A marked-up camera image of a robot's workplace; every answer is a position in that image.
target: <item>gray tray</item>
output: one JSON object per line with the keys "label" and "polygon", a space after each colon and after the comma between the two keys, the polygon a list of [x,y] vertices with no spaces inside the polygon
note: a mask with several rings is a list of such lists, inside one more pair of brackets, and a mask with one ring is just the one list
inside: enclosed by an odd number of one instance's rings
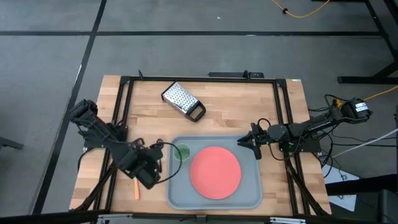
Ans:
{"label": "gray tray", "polygon": [[[242,136],[179,136],[172,143],[190,147],[190,157],[183,161],[180,172],[168,181],[167,201],[178,210],[253,209],[262,200],[259,165],[252,150],[238,146],[236,140]],[[229,149],[239,161],[242,177],[236,191],[224,199],[209,199],[199,194],[191,183],[189,170],[193,158],[202,149],[220,146]],[[174,158],[169,147],[169,175],[173,174],[180,161]]]}

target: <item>wooden table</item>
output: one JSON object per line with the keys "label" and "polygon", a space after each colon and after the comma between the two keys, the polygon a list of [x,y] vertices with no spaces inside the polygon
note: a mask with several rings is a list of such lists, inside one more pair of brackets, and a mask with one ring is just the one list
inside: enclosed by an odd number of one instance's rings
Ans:
{"label": "wooden table", "polygon": [[[110,122],[114,102],[118,92],[120,76],[105,75],[98,96],[98,116]],[[293,119],[302,122],[309,119],[303,86],[300,80],[286,80]],[[271,124],[277,124],[277,113],[273,87],[266,83],[212,83],[212,82],[179,82],[190,93],[197,97],[207,109],[204,117],[197,123],[184,118],[167,103],[162,102],[160,94],[172,82],[135,81],[127,119],[129,126],[128,140],[144,138],[150,145],[158,138],[171,142],[181,134],[247,134],[250,123],[259,118],[267,118]],[[282,90],[281,98],[284,121],[287,121]],[[281,158],[277,144],[272,145],[275,156]],[[139,185],[140,199],[134,199],[134,181],[118,171],[113,195],[112,212],[128,213],[173,213],[200,215],[253,215],[253,216],[291,216],[289,192],[285,165],[271,157],[268,147],[262,147],[262,159],[259,167],[262,180],[263,199],[252,210],[176,210],[167,203],[166,183],[147,190]],[[79,206],[93,190],[100,176],[104,150],[95,149],[81,161],[70,208]],[[300,154],[305,184],[322,208],[331,213],[322,170],[318,160],[311,153]],[[167,159],[162,159],[167,175]],[[303,212],[300,191],[296,189],[299,212]],[[108,186],[104,187],[101,208],[104,208]]]}

